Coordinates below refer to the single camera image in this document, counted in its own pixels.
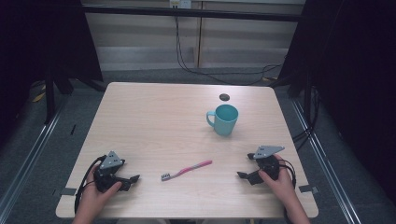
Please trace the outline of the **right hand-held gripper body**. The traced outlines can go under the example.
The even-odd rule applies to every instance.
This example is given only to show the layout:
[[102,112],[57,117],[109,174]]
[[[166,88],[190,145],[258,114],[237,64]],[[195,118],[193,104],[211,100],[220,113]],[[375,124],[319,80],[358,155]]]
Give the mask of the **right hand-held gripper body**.
[[279,174],[279,161],[275,154],[283,149],[284,147],[280,146],[259,146],[252,156],[258,166],[273,180],[277,180]]

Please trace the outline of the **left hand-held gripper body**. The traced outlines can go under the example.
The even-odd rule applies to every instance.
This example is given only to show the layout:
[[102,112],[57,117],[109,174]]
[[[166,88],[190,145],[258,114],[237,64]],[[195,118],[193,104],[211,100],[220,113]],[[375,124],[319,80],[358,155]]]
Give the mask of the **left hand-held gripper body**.
[[128,191],[131,185],[125,182],[125,178],[116,177],[116,172],[124,165],[120,163],[121,158],[115,151],[110,151],[94,171],[93,177],[97,189],[106,192],[114,184],[121,182],[119,191]]

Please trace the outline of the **person's right hand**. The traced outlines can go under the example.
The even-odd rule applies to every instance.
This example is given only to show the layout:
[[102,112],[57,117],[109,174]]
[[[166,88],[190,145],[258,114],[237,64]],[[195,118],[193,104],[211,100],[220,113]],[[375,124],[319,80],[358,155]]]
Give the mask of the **person's right hand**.
[[279,169],[278,180],[272,179],[263,170],[259,171],[259,176],[285,206],[290,206],[298,202],[290,175],[286,168],[281,167]]

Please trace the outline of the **person's left hand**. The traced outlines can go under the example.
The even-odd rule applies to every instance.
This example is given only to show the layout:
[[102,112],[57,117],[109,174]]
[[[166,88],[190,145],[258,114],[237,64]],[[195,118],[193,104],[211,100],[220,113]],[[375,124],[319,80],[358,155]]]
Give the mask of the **person's left hand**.
[[121,182],[114,184],[106,192],[100,192],[95,185],[93,173],[88,174],[87,181],[88,184],[82,192],[77,212],[81,210],[91,210],[97,211],[100,214],[109,199],[119,191]]

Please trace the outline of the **pink toothbrush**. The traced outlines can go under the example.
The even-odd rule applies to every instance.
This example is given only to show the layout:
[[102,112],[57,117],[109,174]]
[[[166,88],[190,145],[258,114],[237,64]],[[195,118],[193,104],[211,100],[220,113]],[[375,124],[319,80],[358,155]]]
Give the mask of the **pink toothbrush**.
[[200,162],[200,163],[194,164],[193,166],[183,168],[183,169],[181,169],[180,171],[178,171],[178,172],[175,173],[175,174],[172,174],[172,175],[171,175],[171,174],[164,174],[164,175],[161,176],[161,181],[163,182],[163,181],[171,180],[171,179],[173,179],[173,178],[176,178],[176,177],[179,177],[179,176],[181,176],[181,175],[184,175],[184,174],[186,174],[187,172],[190,172],[190,171],[193,171],[193,170],[195,170],[195,169],[198,169],[198,168],[201,168],[201,167],[205,167],[205,166],[207,166],[207,165],[210,165],[210,164],[212,164],[212,162],[213,162],[213,161],[202,161],[202,162]]

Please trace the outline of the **yellow floor tape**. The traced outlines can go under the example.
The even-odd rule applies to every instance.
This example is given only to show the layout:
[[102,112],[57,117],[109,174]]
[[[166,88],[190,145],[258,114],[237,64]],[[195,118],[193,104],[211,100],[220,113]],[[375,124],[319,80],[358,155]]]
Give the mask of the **yellow floor tape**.
[[39,93],[32,100],[33,103],[39,102],[46,94],[46,85],[44,84],[40,89]]

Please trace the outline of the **dark curtain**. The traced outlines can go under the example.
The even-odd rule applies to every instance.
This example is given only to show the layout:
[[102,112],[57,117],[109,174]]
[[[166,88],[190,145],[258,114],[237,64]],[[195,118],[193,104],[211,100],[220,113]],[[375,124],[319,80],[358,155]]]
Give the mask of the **dark curtain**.
[[0,146],[35,82],[68,94],[72,78],[105,89],[81,0],[0,0]]
[[278,82],[314,86],[396,204],[396,0],[305,0]]

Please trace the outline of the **black horizontal bar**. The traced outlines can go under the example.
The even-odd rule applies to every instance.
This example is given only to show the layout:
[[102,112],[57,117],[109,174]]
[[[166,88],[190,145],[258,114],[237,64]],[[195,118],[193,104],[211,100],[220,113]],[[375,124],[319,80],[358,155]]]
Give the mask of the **black horizontal bar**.
[[164,7],[116,7],[107,5],[83,4],[82,8],[88,13],[145,15],[145,16],[174,16],[210,19],[232,19],[251,21],[305,21],[306,17],[292,14],[273,14],[256,12],[236,12],[206,9],[184,9]]

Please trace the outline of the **white power strip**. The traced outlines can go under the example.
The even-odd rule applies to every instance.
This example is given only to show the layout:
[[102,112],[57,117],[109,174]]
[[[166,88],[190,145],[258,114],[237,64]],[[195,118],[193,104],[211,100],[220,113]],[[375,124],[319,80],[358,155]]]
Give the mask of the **white power strip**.
[[191,9],[191,0],[169,0],[170,8]]

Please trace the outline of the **metal floor rail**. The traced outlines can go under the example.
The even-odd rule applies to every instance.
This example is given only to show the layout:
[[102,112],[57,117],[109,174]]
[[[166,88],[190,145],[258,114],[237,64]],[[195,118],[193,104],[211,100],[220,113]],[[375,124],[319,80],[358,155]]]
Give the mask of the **metal floor rail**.
[[21,190],[23,189],[28,176],[32,172],[43,148],[50,139],[50,136],[58,123],[60,114],[64,110],[65,104],[66,100],[62,100],[55,109],[53,117],[43,126],[29,154],[21,164],[21,168],[16,173],[4,196],[0,199],[0,223],[6,222],[15,202],[21,194]]
[[317,135],[314,131],[311,131],[308,134],[307,139],[309,140],[309,144],[312,147],[317,159],[318,163],[325,174],[327,181],[332,189],[332,193],[338,202],[344,217],[348,224],[361,224],[361,219],[355,209],[354,204],[350,200],[347,195],[346,190],[342,186],[336,172],[334,171],[332,164],[324,151],[322,144],[320,143]]

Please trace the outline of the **black stand post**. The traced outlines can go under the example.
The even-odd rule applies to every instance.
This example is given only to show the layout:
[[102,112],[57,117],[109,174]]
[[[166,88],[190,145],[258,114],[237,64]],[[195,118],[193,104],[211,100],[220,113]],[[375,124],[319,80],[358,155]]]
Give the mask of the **black stand post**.
[[45,75],[46,85],[46,120],[45,123],[49,124],[55,115],[55,98],[54,98],[54,77],[52,74],[52,64],[48,65]]

